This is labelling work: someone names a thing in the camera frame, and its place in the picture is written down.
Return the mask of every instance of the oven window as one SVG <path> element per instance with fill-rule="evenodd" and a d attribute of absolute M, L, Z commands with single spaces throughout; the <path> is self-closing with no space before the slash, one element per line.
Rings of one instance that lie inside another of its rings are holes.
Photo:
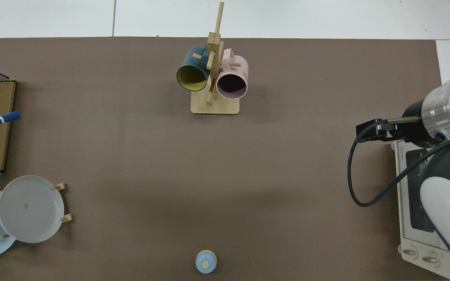
<path fill-rule="evenodd" d="M 405 153 L 405 162 L 409 167 L 418 158 L 427 153 L 426 149 L 417 149 Z M 421 231 L 434 231 L 434 224 L 423 209 L 420 198 L 421 178 L 423 177 L 423 170 L 427 164 L 427 160 L 414 168 L 407 175 L 407 185 L 409 187 L 409 215 L 411 217 L 412 228 Z"/>

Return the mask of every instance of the oven knob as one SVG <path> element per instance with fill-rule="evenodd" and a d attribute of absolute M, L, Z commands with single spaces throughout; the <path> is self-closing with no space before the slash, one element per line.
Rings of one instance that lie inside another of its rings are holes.
<path fill-rule="evenodd" d="M 436 265 L 435 267 L 441 266 L 439 256 L 437 256 L 437 254 L 435 254 L 434 252 L 431 252 L 430 255 L 431 256 L 424 256 L 423 261 L 426 261 L 427 263 L 432 263 L 433 265 Z"/>
<path fill-rule="evenodd" d="M 402 249 L 402 247 L 400 247 L 402 249 L 402 253 L 411 256 L 413 259 L 417 259 L 418 251 L 416 250 L 416 247 L 414 247 L 413 245 L 409 245 L 408 247 L 410 249 Z"/>

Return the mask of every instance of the cup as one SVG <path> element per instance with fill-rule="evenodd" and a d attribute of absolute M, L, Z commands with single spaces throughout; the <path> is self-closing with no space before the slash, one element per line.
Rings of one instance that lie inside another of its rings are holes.
<path fill-rule="evenodd" d="M 178 83 L 189 91 L 200 91 L 206 87 L 209 70 L 206 69 L 209 52 L 207 47 L 192 48 L 177 71 Z"/>
<path fill-rule="evenodd" d="M 248 91 L 248 62 L 240 55 L 234 55 L 232 49 L 226 49 L 223 51 L 221 67 L 223 71 L 216 79 L 218 93 L 231 100 L 242 98 Z"/>

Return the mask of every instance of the marker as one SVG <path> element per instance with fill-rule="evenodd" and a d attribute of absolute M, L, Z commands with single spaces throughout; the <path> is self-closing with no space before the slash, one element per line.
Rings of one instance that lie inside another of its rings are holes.
<path fill-rule="evenodd" d="M 20 113 L 18 113 L 18 111 L 9 113 L 9 114 L 5 114 L 3 116 L 0 116 L 0 125 L 7 123 L 7 122 L 11 122 L 11 121 L 17 121 L 18 119 L 20 119 Z"/>

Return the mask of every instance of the white floor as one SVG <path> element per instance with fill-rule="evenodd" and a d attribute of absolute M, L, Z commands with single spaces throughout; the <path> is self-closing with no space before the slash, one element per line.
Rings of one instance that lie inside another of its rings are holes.
<path fill-rule="evenodd" d="M 0 0 L 0 37 L 207 37 L 218 0 Z M 222 37 L 435 39 L 450 78 L 450 0 L 225 0 Z"/>

